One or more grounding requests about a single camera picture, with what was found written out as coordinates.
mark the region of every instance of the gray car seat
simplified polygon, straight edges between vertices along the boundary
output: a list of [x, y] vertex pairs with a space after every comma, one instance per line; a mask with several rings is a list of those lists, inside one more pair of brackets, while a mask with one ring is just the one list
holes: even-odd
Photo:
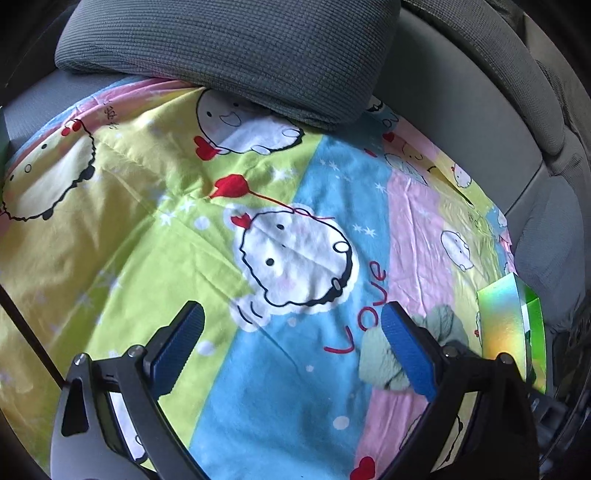
[[[403, 6], [375, 95], [460, 164], [504, 212], [518, 273], [540, 295], [551, 340], [570, 327], [591, 284], [588, 150], [578, 119], [564, 107], [567, 95], [554, 91], [568, 64], [556, 80], [551, 66], [536, 62], [548, 60], [540, 42], [552, 45], [535, 24], [529, 21], [527, 38], [536, 58], [508, 23], [515, 15], [504, 19], [484, 0]], [[12, 147], [121, 77], [55, 70], [42, 78], [5, 108]]]

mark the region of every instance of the green fabric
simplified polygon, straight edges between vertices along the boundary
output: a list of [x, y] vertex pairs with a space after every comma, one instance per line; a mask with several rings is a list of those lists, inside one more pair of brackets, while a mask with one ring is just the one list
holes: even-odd
[[[429, 330], [439, 345], [457, 340], [468, 345], [468, 336], [462, 321], [449, 305], [434, 307], [426, 317], [413, 316], [419, 327]], [[368, 329], [363, 334], [359, 358], [359, 378], [383, 390], [406, 390], [410, 382], [398, 362], [381, 326]]]

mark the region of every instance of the blanket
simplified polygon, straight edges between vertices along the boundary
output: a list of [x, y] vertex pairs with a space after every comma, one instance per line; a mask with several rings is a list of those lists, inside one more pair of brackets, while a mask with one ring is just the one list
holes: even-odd
[[[358, 376], [397, 300], [452, 307], [513, 270], [506, 220], [378, 99], [325, 134], [204, 87], [133, 77], [49, 122], [8, 164], [0, 282], [63, 373], [122, 355], [187, 300], [203, 335], [171, 425], [213, 479], [378, 477], [425, 409]], [[0, 407], [45, 465], [59, 392], [0, 312]], [[453, 461], [467, 395], [437, 467]], [[134, 457], [145, 460], [113, 396]]]

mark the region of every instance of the green box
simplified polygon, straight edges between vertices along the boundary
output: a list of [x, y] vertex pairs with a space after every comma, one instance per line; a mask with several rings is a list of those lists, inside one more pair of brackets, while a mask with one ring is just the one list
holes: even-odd
[[509, 273], [478, 291], [482, 356], [509, 353], [524, 380], [545, 392], [546, 344], [540, 299]]

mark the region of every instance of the car seat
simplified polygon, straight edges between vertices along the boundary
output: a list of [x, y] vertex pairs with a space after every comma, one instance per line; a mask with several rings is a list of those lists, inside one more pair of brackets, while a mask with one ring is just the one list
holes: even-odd
[[[542, 303], [552, 393], [561, 380], [552, 375], [553, 339], [576, 331], [591, 285], [590, 124], [581, 113], [591, 112], [591, 100], [530, 17], [510, 2], [490, 3], [404, 1], [374, 95], [505, 214], [518, 274]], [[7, 81], [2, 111], [13, 151], [54, 115], [124, 77], [52, 68], [48, 56], [74, 7], [62, 4]]]

